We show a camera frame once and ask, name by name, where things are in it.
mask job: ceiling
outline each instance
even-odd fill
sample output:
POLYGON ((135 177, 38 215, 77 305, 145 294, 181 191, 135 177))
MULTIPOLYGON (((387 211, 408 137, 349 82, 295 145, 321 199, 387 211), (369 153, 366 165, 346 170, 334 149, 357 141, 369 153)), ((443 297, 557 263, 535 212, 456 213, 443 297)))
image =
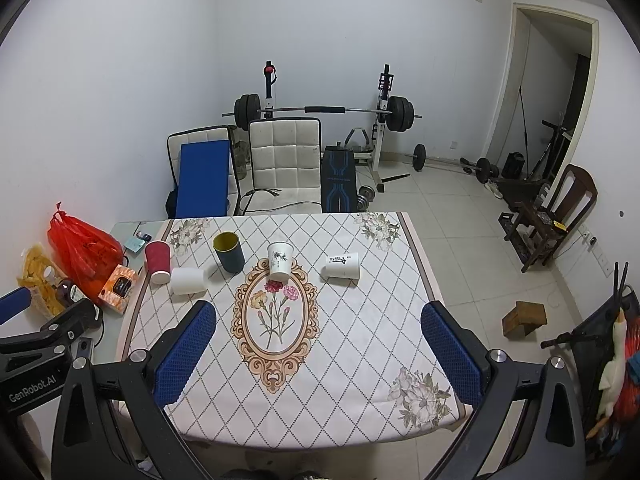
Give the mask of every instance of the ceiling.
POLYGON ((572 52, 591 57, 591 23, 540 10, 523 9, 522 12, 546 36, 552 36, 572 52))

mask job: red plastic bag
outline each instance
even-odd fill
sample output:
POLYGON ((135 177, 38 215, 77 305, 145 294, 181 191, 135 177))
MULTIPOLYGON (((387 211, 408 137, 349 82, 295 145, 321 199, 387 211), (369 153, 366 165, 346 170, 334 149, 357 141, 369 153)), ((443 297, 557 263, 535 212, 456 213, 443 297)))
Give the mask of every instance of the red plastic bag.
POLYGON ((61 203, 47 231, 49 243, 66 275, 98 304, 102 287, 122 263, 122 247, 110 234, 60 211, 61 203))

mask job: tiled floor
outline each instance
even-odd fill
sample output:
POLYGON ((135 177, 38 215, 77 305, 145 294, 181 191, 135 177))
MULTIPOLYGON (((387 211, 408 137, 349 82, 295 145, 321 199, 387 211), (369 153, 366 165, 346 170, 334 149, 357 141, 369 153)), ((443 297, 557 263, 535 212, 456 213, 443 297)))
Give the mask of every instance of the tiled floor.
MULTIPOLYGON (((365 167, 358 167, 358 186, 372 181, 365 167)), ((511 358, 544 362, 549 350, 540 341, 573 329, 573 319, 552 273, 533 266, 525 274, 497 218, 507 205, 496 199, 475 178, 455 171, 425 167, 417 173, 407 164, 382 164, 382 177, 410 173, 411 177, 386 184, 370 211, 405 211, 422 241, 440 285, 447 309, 465 328, 474 331, 488 348, 501 348, 511 358), (516 300, 543 303, 548 325, 525 340, 502 335, 500 321, 516 300)), ((250 189, 250 180, 241 187, 250 189)), ((518 420, 519 406, 512 406, 483 472, 495 470, 518 420)), ((266 467, 287 478, 301 470, 316 469, 335 480, 421 479, 453 442, 456 432, 440 429, 426 436, 393 442, 325 450, 321 452, 267 453, 240 449, 205 449, 194 452, 214 474, 232 467, 266 467)))

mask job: red paper cup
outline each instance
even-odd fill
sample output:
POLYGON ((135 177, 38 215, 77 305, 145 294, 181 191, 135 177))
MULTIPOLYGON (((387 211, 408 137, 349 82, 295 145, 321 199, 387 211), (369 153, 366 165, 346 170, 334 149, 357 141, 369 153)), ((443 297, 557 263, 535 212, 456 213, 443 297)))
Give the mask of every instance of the red paper cup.
POLYGON ((151 274, 151 283, 164 285, 171 280, 171 247, 167 242, 156 240, 145 247, 146 268, 151 274))

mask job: dark wooden chair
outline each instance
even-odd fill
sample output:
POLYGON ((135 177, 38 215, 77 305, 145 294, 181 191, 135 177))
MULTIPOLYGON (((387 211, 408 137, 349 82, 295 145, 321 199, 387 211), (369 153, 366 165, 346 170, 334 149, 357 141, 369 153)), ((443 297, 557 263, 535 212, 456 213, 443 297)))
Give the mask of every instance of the dark wooden chair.
POLYGON ((504 237, 505 240, 510 240, 513 236, 519 236, 516 232, 516 229, 519 224, 526 222, 529 225, 533 225, 534 231, 531 234, 531 239, 536 234, 536 232, 540 235, 542 240, 540 243, 534 248, 534 251, 531 253, 529 259, 526 261, 524 266, 522 267, 522 272, 526 272, 535 261, 539 258, 543 258, 542 264, 546 265, 546 263, 553 257, 556 249, 562 244, 562 241, 569 235, 571 232, 578 227, 582 218, 596 202, 596 198, 598 196, 598 191, 596 190, 596 186, 593 182, 591 175, 583 168, 579 168, 578 166, 574 166, 573 164, 568 164, 564 171, 562 172, 562 176, 560 177, 560 182, 558 183, 558 187, 556 188, 556 192, 551 198, 551 202, 546 207, 540 207, 535 209, 533 206, 533 202, 523 202, 519 211, 516 221, 513 223, 513 226, 509 233, 504 237), (574 182, 571 184, 569 191, 564 196, 562 201, 558 204, 558 197, 562 191, 564 181, 567 179, 569 173, 573 174, 574 182), (585 206, 581 209, 581 211, 576 215, 574 220, 566 225, 565 220, 567 220, 572 213, 574 213, 575 208, 578 206, 580 201, 586 194, 590 194, 591 197, 589 201, 585 204, 585 206), (546 213, 551 221, 553 220, 560 222, 566 225, 566 232, 559 231, 553 226, 553 223, 546 224, 541 218, 540 213, 546 213))

